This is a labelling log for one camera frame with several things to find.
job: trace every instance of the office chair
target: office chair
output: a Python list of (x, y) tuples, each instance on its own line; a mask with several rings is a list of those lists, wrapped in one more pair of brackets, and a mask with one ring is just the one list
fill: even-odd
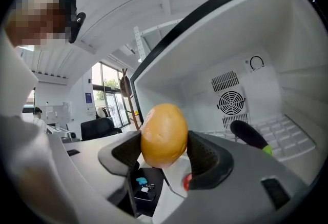
[(114, 123), (108, 118), (99, 118), (81, 123), (82, 141), (97, 139), (122, 133), (120, 128), (116, 128)]

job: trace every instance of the man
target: man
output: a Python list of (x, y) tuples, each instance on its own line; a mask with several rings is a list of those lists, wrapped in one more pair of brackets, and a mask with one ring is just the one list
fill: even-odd
[[(0, 96), (6, 100), (0, 101), (0, 158), (20, 197), (46, 222), (78, 223), (45, 130), (20, 119), (37, 78), (14, 48), (67, 40), (75, 17), (76, 0), (22, 0), (0, 35)], [(42, 112), (38, 108), (35, 111), (35, 124), (43, 128)]]
[(34, 119), (33, 123), (41, 128), (41, 132), (47, 132), (47, 125), (46, 123), (41, 119), (42, 116), (42, 110), (39, 107), (34, 108)]

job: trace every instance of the cooling fan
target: cooling fan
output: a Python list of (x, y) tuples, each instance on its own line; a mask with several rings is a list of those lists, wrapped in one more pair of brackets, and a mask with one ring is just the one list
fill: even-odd
[(220, 97), (217, 108), (226, 115), (237, 115), (243, 110), (245, 100), (240, 93), (228, 91)]

